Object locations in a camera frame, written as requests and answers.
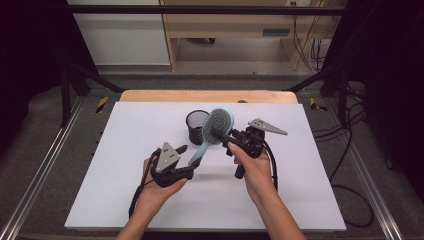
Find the black metal frame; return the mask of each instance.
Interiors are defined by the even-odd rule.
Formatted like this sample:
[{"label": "black metal frame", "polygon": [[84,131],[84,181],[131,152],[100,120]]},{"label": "black metal frame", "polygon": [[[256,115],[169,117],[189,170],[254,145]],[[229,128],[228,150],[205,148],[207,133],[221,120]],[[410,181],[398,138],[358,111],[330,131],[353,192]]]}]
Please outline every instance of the black metal frame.
[{"label": "black metal frame", "polygon": [[[352,34],[349,40],[344,44],[342,50],[337,54],[335,61],[330,65],[325,65],[324,69],[317,74],[311,76],[310,78],[304,80],[303,82],[293,86],[286,91],[298,92],[304,87],[318,81],[325,79],[325,83],[321,89],[323,96],[331,96],[334,91],[337,89],[337,86],[340,85],[340,88],[347,87],[348,79],[343,74],[341,77],[342,80],[337,80],[337,76],[340,74],[340,71],[343,71],[346,63],[349,61],[352,55],[352,49],[356,49],[353,46],[355,41],[358,39],[360,32],[363,26],[366,24],[369,16],[373,13],[376,6],[381,0],[377,0],[375,7],[370,10],[365,10],[363,8],[346,8],[346,7],[264,7],[264,6],[182,6],[182,5],[168,5],[168,6],[152,6],[152,5],[46,5],[47,10],[51,11],[65,11],[69,13],[77,14],[227,14],[227,15],[318,15],[318,16],[345,16],[345,15],[361,15],[364,14],[364,20],[361,24],[358,25],[354,34]],[[90,73],[87,70],[84,70],[81,67],[75,68],[71,67],[68,70],[65,69],[65,72],[62,76],[62,90],[67,90],[65,86],[67,84],[67,76],[69,72],[74,74],[83,74],[89,78],[93,78],[100,84],[108,87],[109,89],[122,92],[124,89],[121,89],[108,81],[102,79],[97,74]],[[72,85],[81,86],[80,78],[71,77]],[[86,90],[86,87],[81,86],[80,92],[78,94],[87,95],[89,92]],[[63,105],[64,109],[64,120],[63,123],[66,123],[69,113],[69,93],[64,93],[63,101],[66,101]],[[347,91],[346,89],[342,90],[339,95],[339,118],[343,125],[346,124],[346,106],[343,105],[346,103]]]}]

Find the person's right hand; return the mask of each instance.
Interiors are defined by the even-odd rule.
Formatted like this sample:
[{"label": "person's right hand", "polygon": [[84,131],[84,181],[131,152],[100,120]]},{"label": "person's right hand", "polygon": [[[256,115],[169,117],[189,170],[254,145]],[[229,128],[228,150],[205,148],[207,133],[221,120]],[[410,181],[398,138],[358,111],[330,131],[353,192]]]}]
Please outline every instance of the person's right hand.
[{"label": "person's right hand", "polygon": [[235,163],[243,165],[246,170],[244,179],[253,202],[257,203],[267,194],[277,193],[272,183],[270,160],[265,149],[258,158],[252,159],[236,144],[228,143],[228,147],[234,155]]}]

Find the person's left hand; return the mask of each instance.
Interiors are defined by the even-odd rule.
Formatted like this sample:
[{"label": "person's left hand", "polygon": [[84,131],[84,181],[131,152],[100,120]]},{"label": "person's left hand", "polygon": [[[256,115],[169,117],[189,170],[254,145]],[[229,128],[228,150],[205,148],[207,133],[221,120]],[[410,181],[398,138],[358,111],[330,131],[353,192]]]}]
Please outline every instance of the person's left hand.
[{"label": "person's left hand", "polygon": [[[144,160],[143,173],[147,168],[147,163],[149,159]],[[152,181],[153,178],[150,174],[150,169],[147,173],[145,183]],[[147,210],[150,214],[156,215],[159,212],[162,205],[166,200],[178,192],[187,182],[187,179],[181,179],[169,187],[162,188],[157,185],[154,181],[150,182],[144,186],[143,190],[138,197],[137,206],[135,208],[134,214],[144,212]]]}]

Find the table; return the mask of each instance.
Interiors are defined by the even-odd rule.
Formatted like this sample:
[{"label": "table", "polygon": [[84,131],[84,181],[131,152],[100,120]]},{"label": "table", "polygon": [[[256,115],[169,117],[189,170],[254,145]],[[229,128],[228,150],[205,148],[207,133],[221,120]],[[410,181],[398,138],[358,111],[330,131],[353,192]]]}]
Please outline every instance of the table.
[{"label": "table", "polygon": [[[239,100],[249,103],[234,103]],[[154,144],[160,141],[167,140],[175,144],[175,148],[186,141],[180,137],[187,134],[187,129],[180,127],[185,123],[167,124],[170,119],[181,119],[193,108],[212,110],[218,104],[225,104],[235,115],[237,129],[247,125],[238,119],[244,122],[251,117],[253,109],[255,116],[259,114],[265,121],[279,122],[288,130],[290,138],[276,134],[268,134],[266,138],[277,159],[280,196],[300,228],[305,231],[346,230],[303,107],[296,103],[295,95],[288,92],[124,92],[114,107],[65,227],[78,230],[123,227],[128,219],[132,194],[140,181],[142,160],[150,154],[146,151],[153,151]],[[196,146],[190,145],[178,167],[184,166],[183,158],[190,159],[195,151]],[[234,170],[232,159],[226,158],[224,148],[208,149],[193,180],[163,206],[149,228],[157,231],[264,231],[244,182],[234,178]],[[93,198],[104,201],[92,201]]]}]

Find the gray carpet floor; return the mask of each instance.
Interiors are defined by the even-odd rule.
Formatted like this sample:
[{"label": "gray carpet floor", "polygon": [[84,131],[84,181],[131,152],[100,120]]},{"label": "gray carpet floor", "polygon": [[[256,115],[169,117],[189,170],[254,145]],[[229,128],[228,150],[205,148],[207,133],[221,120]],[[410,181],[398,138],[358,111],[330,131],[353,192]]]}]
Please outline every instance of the gray carpet floor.
[{"label": "gray carpet floor", "polygon": [[[254,75],[236,78],[225,75],[203,78],[199,76],[108,76],[107,78],[121,87],[131,89],[267,89],[276,91],[292,86],[301,80],[293,76]],[[85,99],[77,122],[20,230],[22,239],[37,239],[40,235],[105,238],[114,237],[117,234],[116,232],[78,232],[64,228],[69,214],[69,205],[73,203],[90,165],[92,154],[97,147],[96,141],[101,138],[101,132],[106,126],[113,102],[118,101],[120,96],[96,84],[91,86],[93,90],[90,97]],[[105,109],[102,113],[95,113],[99,100],[103,96],[109,97]],[[328,129],[335,126],[336,122],[330,112],[310,108],[310,97],[315,97],[318,105],[322,107],[326,107],[327,101],[320,98],[313,89],[298,94],[298,100],[304,105],[311,129]],[[59,88],[35,96],[30,103],[28,117],[16,136],[15,144],[2,156],[0,226],[4,226],[12,215],[59,130],[60,101]],[[381,151],[366,121],[361,121],[353,127],[353,141],[404,238],[424,239],[424,205],[403,174],[387,168],[385,154]],[[317,142],[317,146],[327,174],[330,175],[344,151],[343,140],[337,137],[331,141]],[[364,194],[349,156],[335,175],[333,183],[348,186]],[[334,192],[346,220],[355,223],[367,222],[370,213],[361,199],[342,189],[334,189]],[[366,228],[349,224],[347,227],[346,232],[307,233],[307,235],[310,239],[386,239],[378,219],[374,219],[373,223]],[[145,239],[203,239],[205,237],[268,238],[265,233],[147,233],[145,235]]]}]

